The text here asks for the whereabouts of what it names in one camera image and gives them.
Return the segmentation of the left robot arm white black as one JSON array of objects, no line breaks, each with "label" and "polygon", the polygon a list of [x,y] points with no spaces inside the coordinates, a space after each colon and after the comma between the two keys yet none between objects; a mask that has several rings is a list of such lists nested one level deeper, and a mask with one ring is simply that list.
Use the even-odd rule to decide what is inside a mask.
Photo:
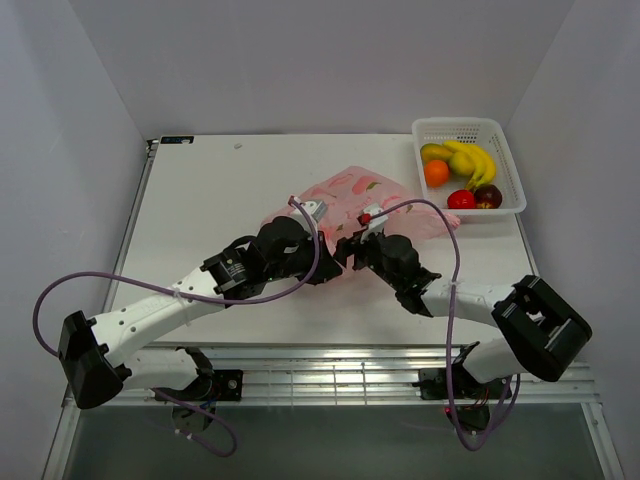
[{"label": "left robot arm white black", "polygon": [[172,285],[119,310],[63,323],[58,357],[76,405],[98,407],[121,391],[158,388],[180,400],[210,395],[213,368],[194,347],[150,350],[171,331],[260,295],[273,281],[295,278],[323,284],[343,272],[322,233],[311,235],[295,219],[278,216],[255,236],[241,237]]}]

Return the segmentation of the yellow fake fruit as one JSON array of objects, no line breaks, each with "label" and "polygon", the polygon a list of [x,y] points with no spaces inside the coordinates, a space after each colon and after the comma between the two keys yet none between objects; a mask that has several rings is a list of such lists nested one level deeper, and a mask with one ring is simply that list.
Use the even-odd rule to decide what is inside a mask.
[{"label": "yellow fake fruit", "polygon": [[420,148],[420,157],[424,164],[433,160],[448,162],[453,152],[441,144],[427,143]]}]

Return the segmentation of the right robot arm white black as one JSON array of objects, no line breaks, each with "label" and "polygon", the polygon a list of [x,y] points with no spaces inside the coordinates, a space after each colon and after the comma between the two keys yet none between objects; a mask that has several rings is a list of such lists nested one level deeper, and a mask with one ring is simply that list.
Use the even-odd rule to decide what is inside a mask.
[{"label": "right robot arm white black", "polygon": [[420,264],[408,238],[382,233],[343,238],[334,257],[341,265],[352,259],[354,269],[373,271],[413,314],[454,314],[500,330],[500,338],[465,345],[454,354],[451,367],[422,377],[433,398],[439,388],[458,398],[474,397],[523,373],[556,382],[593,335],[587,321],[535,275],[513,285],[453,284]]}]

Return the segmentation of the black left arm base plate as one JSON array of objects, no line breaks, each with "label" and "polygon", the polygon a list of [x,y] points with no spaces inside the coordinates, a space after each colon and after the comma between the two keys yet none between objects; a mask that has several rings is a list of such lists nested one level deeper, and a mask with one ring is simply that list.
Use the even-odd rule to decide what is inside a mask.
[{"label": "black left arm base plate", "polygon": [[154,399],[164,399],[161,393],[185,402],[240,401],[242,398],[244,371],[223,369],[198,372],[198,376],[182,390],[159,388]]}]

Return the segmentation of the yellow fake lemon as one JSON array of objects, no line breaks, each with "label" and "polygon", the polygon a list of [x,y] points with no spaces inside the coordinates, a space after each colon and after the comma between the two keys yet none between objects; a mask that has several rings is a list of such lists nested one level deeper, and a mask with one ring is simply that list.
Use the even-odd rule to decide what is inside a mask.
[{"label": "yellow fake lemon", "polygon": [[463,151],[456,151],[448,161],[449,170],[463,177],[470,177],[476,170],[474,159]]}]

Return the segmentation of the pink plastic bag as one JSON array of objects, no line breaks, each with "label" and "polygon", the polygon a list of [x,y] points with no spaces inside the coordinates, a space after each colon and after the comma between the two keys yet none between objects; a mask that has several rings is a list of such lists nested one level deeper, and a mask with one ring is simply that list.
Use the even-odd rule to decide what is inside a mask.
[{"label": "pink plastic bag", "polygon": [[[334,176],[312,185],[298,195],[302,201],[320,200],[327,211],[318,223],[324,233],[330,253],[341,238],[349,237],[359,228],[357,217],[372,204],[383,210],[413,195],[401,184],[360,166],[350,166]],[[442,235],[447,229],[440,216],[429,206],[411,204],[389,214],[384,233],[403,235],[414,246]]]}]

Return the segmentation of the orange fake orange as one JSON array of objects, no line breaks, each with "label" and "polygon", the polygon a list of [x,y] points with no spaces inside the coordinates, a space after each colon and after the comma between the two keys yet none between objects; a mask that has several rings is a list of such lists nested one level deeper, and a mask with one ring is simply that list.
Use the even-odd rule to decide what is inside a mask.
[{"label": "orange fake orange", "polygon": [[430,188],[439,188],[449,181],[450,171],[444,160],[434,159],[423,167],[425,183]]}]

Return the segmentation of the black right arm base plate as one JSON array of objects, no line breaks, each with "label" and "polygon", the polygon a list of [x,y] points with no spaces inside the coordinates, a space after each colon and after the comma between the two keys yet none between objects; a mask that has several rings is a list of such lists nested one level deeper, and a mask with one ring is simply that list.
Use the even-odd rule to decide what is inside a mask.
[{"label": "black right arm base plate", "polygon": [[[446,400],[448,398],[446,368],[420,369],[417,381],[412,386],[419,389],[422,400]],[[495,379],[482,384],[461,369],[452,368],[452,391],[455,400],[498,400],[504,388],[507,388],[505,398],[510,399],[512,390],[508,381]]]}]

